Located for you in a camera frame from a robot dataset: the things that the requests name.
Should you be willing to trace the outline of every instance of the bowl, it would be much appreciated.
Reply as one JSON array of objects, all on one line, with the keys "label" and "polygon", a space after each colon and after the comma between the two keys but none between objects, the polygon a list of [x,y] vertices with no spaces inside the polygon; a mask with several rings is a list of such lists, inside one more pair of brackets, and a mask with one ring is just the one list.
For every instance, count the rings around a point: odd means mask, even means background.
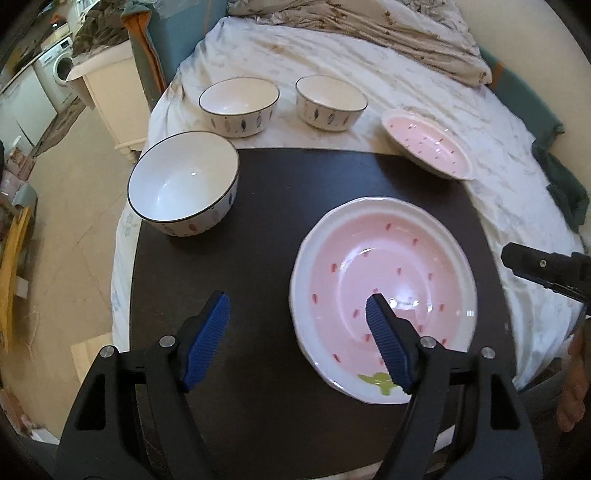
[{"label": "bowl", "polygon": [[472,180],[472,162],[459,139],[437,122],[402,109],[382,115],[382,126],[419,167],[451,180]]},{"label": "bowl", "polygon": [[183,132],[140,157],[127,198],[135,213],[161,232],[197,235],[228,213],[238,172],[238,152],[228,140],[211,132]]},{"label": "bowl", "polygon": [[211,85],[199,97],[218,135],[242,138],[262,132],[273,117],[279,88],[265,79],[238,77]]},{"label": "bowl", "polygon": [[304,356],[333,388],[374,404],[406,403],[365,319],[381,293],[397,316],[445,347],[467,351],[476,286],[454,237],[410,203],[366,197],[327,213],[301,244],[290,308]]},{"label": "bowl", "polygon": [[295,90],[300,118],[329,132],[342,132],[352,127],[368,105],[359,89],[325,75],[303,77],[296,82]]}]

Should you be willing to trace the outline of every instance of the white cabinet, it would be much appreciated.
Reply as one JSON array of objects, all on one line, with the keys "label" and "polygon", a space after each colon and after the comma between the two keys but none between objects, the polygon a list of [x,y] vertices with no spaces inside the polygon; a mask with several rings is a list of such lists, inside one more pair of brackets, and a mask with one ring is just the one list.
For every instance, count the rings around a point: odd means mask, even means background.
[{"label": "white cabinet", "polygon": [[[80,91],[79,79],[87,92]],[[131,42],[108,48],[77,65],[68,75],[78,95],[90,96],[115,140],[115,148],[135,162],[148,136],[150,109],[135,67]]]},{"label": "white cabinet", "polygon": [[35,70],[29,65],[0,93],[0,140],[8,148],[21,136],[19,147],[28,154],[56,115]]},{"label": "white cabinet", "polygon": [[11,111],[19,127],[29,142],[37,145],[57,112],[33,67],[27,67],[4,94],[11,98]]},{"label": "white cabinet", "polygon": [[12,98],[7,98],[4,95],[0,95],[0,140],[4,144],[4,148],[7,150],[11,147],[12,143],[20,137],[18,147],[21,151],[28,155],[33,146],[25,137],[21,127],[18,126],[17,120],[12,115]]}]

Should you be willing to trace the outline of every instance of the washing machine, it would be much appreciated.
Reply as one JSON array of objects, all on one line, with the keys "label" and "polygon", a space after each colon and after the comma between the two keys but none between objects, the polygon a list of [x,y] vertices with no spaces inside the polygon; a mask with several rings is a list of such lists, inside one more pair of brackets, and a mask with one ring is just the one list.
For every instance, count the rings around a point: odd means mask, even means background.
[{"label": "washing machine", "polygon": [[76,98],[74,90],[66,85],[66,78],[74,68],[72,39],[66,37],[41,55],[33,64],[37,78],[49,101],[58,112],[64,111]]}]

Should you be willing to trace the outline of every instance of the white ceramic bowl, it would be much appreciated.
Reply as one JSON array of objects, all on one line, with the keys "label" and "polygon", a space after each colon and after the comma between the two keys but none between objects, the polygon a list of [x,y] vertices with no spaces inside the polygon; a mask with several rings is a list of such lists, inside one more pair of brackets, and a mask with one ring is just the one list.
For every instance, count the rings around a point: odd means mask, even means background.
[{"label": "white ceramic bowl", "polygon": [[344,80],[325,75],[303,77],[295,84],[297,113],[307,124],[342,132],[350,128],[367,108],[366,96]]},{"label": "white ceramic bowl", "polygon": [[191,236],[209,230],[236,198],[239,158],[211,132],[183,132],[144,153],[127,184],[133,210],[161,232]]},{"label": "white ceramic bowl", "polygon": [[273,117],[279,88],[268,80],[238,77],[211,85],[199,97],[212,130],[242,138],[262,132]]}]

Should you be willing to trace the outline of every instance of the green leaf design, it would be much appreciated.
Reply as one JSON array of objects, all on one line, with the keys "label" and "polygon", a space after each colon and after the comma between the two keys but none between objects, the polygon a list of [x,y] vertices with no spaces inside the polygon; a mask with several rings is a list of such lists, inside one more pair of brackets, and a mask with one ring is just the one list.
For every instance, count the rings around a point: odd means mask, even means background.
[{"label": "green leaf design", "polygon": [[373,377],[368,377],[367,375],[357,376],[360,380],[363,380],[366,383],[377,385],[382,395],[385,396],[389,396],[391,390],[397,386],[394,382],[392,382],[390,375],[388,375],[386,372],[377,372],[373,375]]}]

